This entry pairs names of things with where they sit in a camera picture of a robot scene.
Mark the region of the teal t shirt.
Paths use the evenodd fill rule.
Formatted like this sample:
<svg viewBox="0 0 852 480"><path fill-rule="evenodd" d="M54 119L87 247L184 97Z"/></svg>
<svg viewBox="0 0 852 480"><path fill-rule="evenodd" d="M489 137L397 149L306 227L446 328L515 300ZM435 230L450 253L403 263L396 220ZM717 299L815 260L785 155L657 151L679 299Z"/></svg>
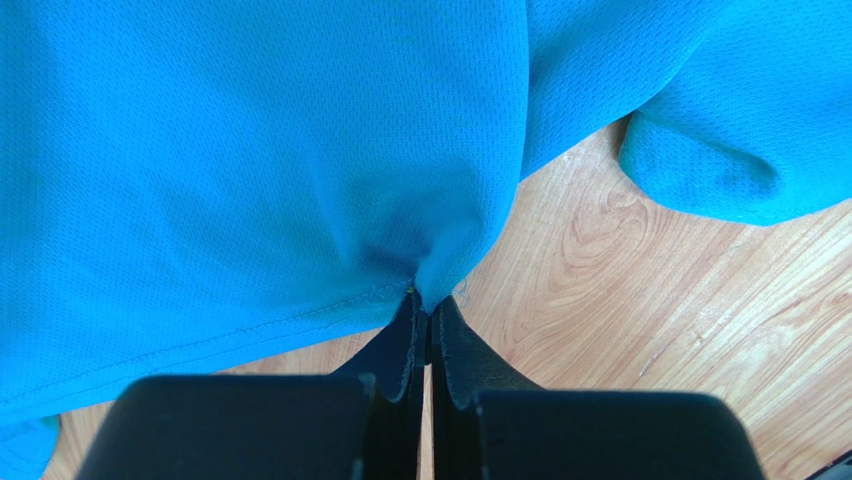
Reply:
<svg viewBox="0 0 852 480"><path fill-rule="evenodd" d="M1 475L59 417L437 305L521 181L630 120L655 202L851 196L847 1L5 1Z"/></svg>

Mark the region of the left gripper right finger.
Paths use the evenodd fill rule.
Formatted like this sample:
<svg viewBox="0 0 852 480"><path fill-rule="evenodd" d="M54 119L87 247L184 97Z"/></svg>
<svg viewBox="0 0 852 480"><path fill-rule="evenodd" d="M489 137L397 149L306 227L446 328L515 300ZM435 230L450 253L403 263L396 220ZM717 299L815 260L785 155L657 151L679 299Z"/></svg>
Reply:
<svg viewBox="0 0 852 480"><path fill-rule="evenodd" d="M682 392L547 390L508 364L452 298L430 318L438 479L759 479L740 421Z"/></svg>

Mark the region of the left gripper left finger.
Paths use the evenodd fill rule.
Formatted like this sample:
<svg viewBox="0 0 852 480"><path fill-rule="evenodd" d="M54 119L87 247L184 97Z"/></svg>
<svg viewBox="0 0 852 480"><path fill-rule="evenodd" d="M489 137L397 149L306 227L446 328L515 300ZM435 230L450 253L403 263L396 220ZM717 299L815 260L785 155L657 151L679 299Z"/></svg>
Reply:
<svg viewBox="0 0 852 480"><path fill-rule="evenodd" d="M324 375L152 376L112 405L81 479L414 479L426 315L392 321Z"/></svg>

